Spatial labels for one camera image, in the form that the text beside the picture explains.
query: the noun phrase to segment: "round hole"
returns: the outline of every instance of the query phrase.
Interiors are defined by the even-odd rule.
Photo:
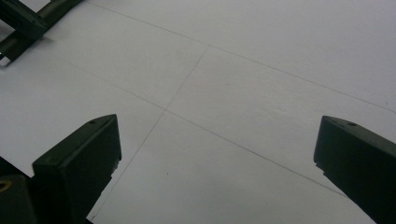
[[[11,187],[11,185],[12,185],[12,182],[9,180],[0,180],[0,193],[9,189],[9,187]]]

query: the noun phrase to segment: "white surface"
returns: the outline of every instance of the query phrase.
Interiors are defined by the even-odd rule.
[[[167,112],[93,222],[373,223],[347,198]]]
[[[396,111],[393,0],[89,0]]]
[[[116,113],[123,160],[97,223],[373,223],[312,157],[324,114],[396,140],[393,4],[83,2],[0,69],[0,155],[32,175]]]

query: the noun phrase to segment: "black object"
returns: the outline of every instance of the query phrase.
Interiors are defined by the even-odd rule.
[[[314,161],[376,223],[396,223],[396,145],[347,120],[323,117]]]
[[[120,159],[116,115],[93,119],[66,137],[33,163],[31,179],[1,158],[0,223],[91,223],[85,217]]]
[[[15,61],[82,0],[52,0],[37,13],[18,0],[0,0],[0,19],[15,29],[0,42],[0,65]]]

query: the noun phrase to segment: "screw hole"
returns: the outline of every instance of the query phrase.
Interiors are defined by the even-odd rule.
[[[0,180],[0,193],[9,189],[9,187],[11,187],[11,185],[12,185],[12,182],[9,180]]]

